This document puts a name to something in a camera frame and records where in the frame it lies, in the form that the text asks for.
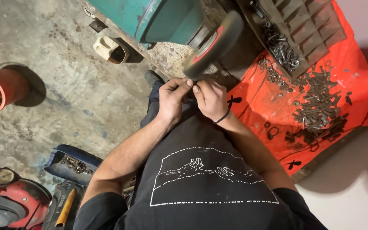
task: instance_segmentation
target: gauge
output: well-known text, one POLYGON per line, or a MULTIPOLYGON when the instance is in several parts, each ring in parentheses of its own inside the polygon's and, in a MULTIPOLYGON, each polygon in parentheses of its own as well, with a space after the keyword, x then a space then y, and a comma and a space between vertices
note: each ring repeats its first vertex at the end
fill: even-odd
POLYGON ((0 168, 0 186, 7 186, 15 179, 15 173, 9 169, 0 168))

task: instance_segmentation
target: yellow handle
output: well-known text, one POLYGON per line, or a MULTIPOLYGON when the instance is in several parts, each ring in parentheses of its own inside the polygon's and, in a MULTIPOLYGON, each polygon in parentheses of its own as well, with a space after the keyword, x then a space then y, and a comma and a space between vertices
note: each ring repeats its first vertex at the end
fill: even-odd
POLYGON ((65 202, 65 205, 63 206, 62 212, 59 215, 58 221, 56 221, 55 227, 63 227, 65 225, 74 198, 75 198, 75 189, 72 189, 65 202))

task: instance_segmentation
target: concrete floor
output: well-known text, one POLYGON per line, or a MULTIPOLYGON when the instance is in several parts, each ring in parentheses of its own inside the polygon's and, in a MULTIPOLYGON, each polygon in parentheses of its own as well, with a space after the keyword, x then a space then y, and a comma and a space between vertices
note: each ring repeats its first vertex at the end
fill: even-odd
POLYGON ((152 66, 113 65, 92 48, 98 34, 77 0, 0 0, 0 64, 28 66, 44 82, 34 107, 0 112, 0 167, 50 191, 60 180, 43 170, 52 149, 70 144, 101 158, 139 128, 152 66))

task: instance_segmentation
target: orange cloth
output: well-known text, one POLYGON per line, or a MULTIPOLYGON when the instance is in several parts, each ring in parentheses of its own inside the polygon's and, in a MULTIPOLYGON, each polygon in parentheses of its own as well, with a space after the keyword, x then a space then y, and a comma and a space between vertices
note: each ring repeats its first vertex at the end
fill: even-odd
MULTIPOLYGON (((299 94, 298 87, 292 93, 284 93, 279 90, 279 86, 266 80, 266 71, 260 69, 259 57, 252 63, 248 71, 243 76, 242 81, 228 92, 228 100, 231 103, 232 112, 263 141, 266 147, 278 159, 289 175, 294 174, 309 161, 311 161, 321 151, 327 149, 340 138, 344 137, 351 130, 358 126, 368 126, 368 64, 354 39, 353 30, 344 18, 340 7, 333 0, 333 6, 340 19, 340 23, 345 29, 347 39, 336 43, 330 48, 330 53, 322 58, 316 66, 316 72, 320 72, 320 66, 331 61, 332 69, 331 81, 339 84, 331 89, 330 93, 343 90, 338 103, 341 108, 339 115, 349 113, 345 125, 345 132, 333 142, 319 140, 319 148, 311 151, 310 146, 303 141, 303 137, 296 138, 294 143, 285 140, 285 133, 290 131, 295 133, 303 128, 302 123, 294 121, 293 113, 301 106, 293 106, 299 94), (351 91, 350 99, 352 106, 345 101, 346 93, 351 91), (270 127, 278 127, 279 134, 269 140, 267 132, 270 128, 265 128, 264 124, 270 122, 270 127)), ((273 58, 264 51, 265 55, 273 63, 273 58)), ((304 103, 303 93, 299 101, 304 103)))

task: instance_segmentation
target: person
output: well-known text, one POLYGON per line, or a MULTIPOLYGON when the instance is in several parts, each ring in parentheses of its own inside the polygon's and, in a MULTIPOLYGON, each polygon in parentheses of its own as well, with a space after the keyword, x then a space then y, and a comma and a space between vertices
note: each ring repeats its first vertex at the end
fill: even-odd
POLYGON ((212 79, 164 83, 154 72, 146 79, 153 90, 142 128, 96 170, 74 230, 326 229, 230 112, 225 87, 212 79), (128 209, 122 192, 134 175, 128 209))

